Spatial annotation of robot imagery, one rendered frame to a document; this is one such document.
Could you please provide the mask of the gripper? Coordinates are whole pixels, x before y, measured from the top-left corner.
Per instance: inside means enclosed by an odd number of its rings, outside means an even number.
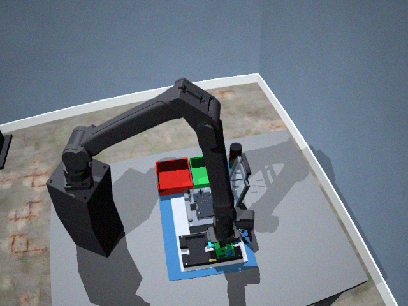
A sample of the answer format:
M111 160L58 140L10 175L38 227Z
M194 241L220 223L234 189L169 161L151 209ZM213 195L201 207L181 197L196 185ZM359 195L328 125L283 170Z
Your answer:
M216 242L221 242L222 244L232 243L233 245L240 243L242 240L240 232L236 229L236 226L233 227L232 231L232 227L228 231L221 231L215 226L215 233L213 227L209 227L208 230L206 230L209 247L215 249L214 243Z

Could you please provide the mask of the green circuit board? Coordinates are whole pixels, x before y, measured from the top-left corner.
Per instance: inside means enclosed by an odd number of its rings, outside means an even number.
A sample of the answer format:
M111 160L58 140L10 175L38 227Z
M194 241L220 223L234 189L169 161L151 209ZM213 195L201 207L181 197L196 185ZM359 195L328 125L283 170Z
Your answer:
M233 244L222 244L221 242L216 242L215 244L215 256L216 258L224 258L228 256L235 256L235 251ZM218 257L217 257L218 256Z

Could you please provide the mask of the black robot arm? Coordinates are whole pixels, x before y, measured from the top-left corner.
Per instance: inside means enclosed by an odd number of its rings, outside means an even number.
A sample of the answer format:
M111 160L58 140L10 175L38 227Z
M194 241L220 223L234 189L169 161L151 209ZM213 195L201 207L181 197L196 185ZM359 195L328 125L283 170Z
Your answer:
M65 190L91 188L92 157L102 150L169 120L184 118L196 132L203 153L212 192L214 233L215 225L228 231L233 221L236 229L253 230L254 211L234 207L220 111L221 104L213 95L180 78L162 94L98 126L77 126L62 153Z

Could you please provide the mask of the red bin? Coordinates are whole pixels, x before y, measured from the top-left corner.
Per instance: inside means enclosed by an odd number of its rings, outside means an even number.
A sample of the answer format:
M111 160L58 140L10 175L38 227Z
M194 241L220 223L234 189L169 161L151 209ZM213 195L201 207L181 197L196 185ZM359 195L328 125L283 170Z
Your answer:
M187 187L193 189L188 158L158 161L156 173L159 196L180 194Z

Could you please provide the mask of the green bin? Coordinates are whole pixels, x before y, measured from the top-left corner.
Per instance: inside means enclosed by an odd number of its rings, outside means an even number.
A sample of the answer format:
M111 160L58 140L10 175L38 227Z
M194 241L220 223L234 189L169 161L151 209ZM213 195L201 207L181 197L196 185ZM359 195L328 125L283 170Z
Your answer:
M203 156L189 157L194 189L210 187Z

